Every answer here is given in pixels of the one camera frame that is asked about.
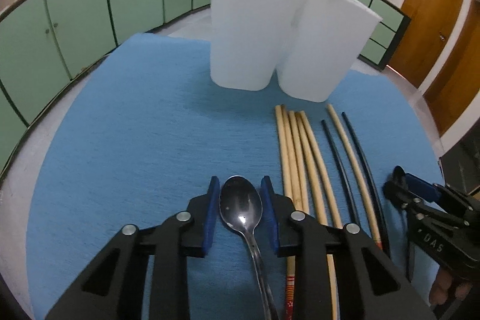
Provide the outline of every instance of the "blue tablecloth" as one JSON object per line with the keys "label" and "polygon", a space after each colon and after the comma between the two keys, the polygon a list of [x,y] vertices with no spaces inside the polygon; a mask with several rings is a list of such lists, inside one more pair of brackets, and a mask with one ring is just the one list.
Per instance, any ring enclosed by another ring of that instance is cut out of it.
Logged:
{"label": "blue tablecloth", "polygon": [[[92,74],[59,127],[34,191],[27,231],[29,289],[43,318],[76,275],[124,224],[158,225],[220,181],[240,174],[260,185],[270,175],[282,192],[274,106],[305,110],[323,152],[344,223],[348,212],[320,120],[325,104],[285,95],[277,80],[260,92],[228,90],[209,75],[210,44],[137,34]],[[381,189],[395,165],[427,181],[441,174],[427,137],[401,93],[385,77],[350,71],[329,98],[346,111]],[[364,229],[368,224],[343,147]],[[383,200],[393,260],[404,261],[404,223]],[[257,238],[272,291],[283,308],[285,260]],[[425,295],[436,266],[419,254],[415,285]],[[263,318],[242,239],[218,221],[205,259],[188,259],[191,318]]]}

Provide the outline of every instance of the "floor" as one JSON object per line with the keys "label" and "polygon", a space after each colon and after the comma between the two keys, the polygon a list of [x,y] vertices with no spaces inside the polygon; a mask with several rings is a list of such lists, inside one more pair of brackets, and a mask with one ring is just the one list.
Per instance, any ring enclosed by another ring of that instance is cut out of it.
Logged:
{"label": "floor", "polygon": [[[210,41],[212,37],[210,10],[192,14],[160,30],[158,34]],[[393,69],[387,67],[380,73],[359,60],[354,63],[352,69],[389,78],[414,109],[435,155],[437,157],[443,155],[443,147],[428,106],[422,95],[408,81]],[[32,318],[26,272],[26,229],[30,203],[53,136],[70,105],[87,82],[88,77],[72,88],[33,130],[11,165],[0,191],[0,272],[18,302]]]}

